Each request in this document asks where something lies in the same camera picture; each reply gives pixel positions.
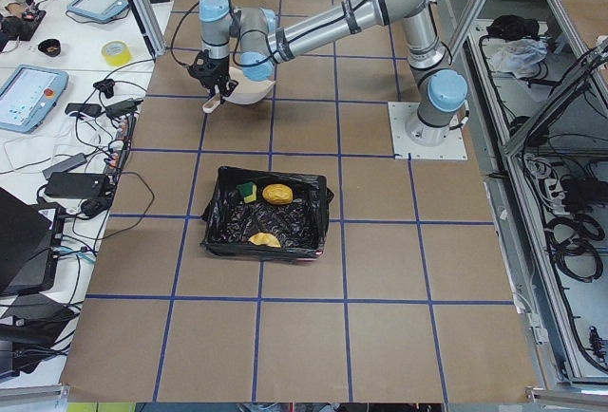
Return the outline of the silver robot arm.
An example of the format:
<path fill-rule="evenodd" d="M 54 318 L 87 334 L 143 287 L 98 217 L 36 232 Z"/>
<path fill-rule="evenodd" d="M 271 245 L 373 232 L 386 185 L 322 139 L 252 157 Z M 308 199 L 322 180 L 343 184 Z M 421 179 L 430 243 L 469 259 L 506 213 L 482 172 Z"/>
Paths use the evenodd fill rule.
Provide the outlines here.
<path fill-rule="evenodd" d="M 277 65 L 361 33 L 399 21 L 408 44 L 408 65 L 421 101 L 405 123 L 408 137 L 423 146 L 438 146 L 451 130 L 465 103 L 468 87 L 449 69 L 447 46 L 440 40 L 429 8 L 430 0 L 342 0 L 335 6 L 286 28 L 278 27 L 273 11 L 242 8 L 231 0 L 199 0 L 202 49 L 187 67 L 207 89 L 203 104 L 212 113 L 238 87 L 230 67 L 250 81 L 270 79 Z"/>

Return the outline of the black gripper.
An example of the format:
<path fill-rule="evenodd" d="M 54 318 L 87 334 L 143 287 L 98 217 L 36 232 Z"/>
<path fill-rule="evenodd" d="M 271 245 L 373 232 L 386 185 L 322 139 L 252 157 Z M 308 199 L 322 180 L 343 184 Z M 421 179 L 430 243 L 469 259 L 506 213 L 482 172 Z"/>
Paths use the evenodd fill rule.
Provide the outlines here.
<path fill-rule="evenodd" d="M 187 71 L 207 90 L 209 97 L 229 97 L 238 86 L 238 82 L 230 77 L 229 58 L 212 58 L 207 49 L 197 54 Z"/>

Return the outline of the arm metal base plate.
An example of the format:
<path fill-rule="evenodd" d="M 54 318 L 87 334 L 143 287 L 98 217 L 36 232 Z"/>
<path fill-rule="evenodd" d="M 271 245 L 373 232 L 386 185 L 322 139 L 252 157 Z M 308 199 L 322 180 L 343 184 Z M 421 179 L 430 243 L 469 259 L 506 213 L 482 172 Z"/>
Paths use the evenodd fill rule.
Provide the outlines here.
<path fill-rule="evenodd" d="M 466 146 L 454 114 L 450 124 L 430 127 L 418 118 L 418 103 L 388 102 L 393 156 L 414 160 L 467 160 Z"/>

